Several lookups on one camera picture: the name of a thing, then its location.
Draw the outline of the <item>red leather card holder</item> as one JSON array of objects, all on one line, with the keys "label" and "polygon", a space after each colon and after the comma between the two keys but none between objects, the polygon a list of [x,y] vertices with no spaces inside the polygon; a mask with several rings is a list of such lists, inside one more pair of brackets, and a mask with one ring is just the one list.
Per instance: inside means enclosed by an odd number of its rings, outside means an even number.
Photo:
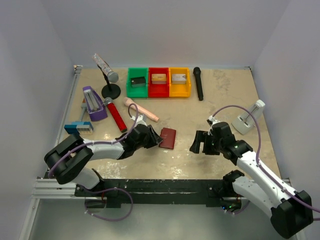
[{"label": "red leather card holder", "polygon": [[160,133],[162,142],[159,144],[160,148],[173,150],[176,141],[177,131],[172,128],[163,127]]}]

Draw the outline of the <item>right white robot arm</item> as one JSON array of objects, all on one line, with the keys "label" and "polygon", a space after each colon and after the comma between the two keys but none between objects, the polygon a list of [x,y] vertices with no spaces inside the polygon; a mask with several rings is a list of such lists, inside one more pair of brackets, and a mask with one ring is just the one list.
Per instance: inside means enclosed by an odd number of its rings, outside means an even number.
[{"label": "right white robot arm", "polygon": [[212,119],[208,131],[198,130],[190,152],[223,155],[242,171],[225,175],[236,194],[247,198],[270,219],[275,231],[290,239],[314,221],[312,199],[281,180],[244,140],[237,140],[228,123]]}]

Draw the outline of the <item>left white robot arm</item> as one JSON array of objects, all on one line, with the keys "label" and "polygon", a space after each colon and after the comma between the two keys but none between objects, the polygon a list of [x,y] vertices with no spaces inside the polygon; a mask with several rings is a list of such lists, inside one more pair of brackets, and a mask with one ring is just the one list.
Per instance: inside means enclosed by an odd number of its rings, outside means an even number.
[{"label": "left white robot arm", "polygon": [[98,172],[86,168],[89,161],[123,160],[141,148],[149,149],[162,141],[151,125],[144,124],[112,141],[90,141],[73,133],[50,150],[44,161],[49,168],[48,177],[54,177],[60,185],[72,182],[88,190],[101,190],[104,181]]}]

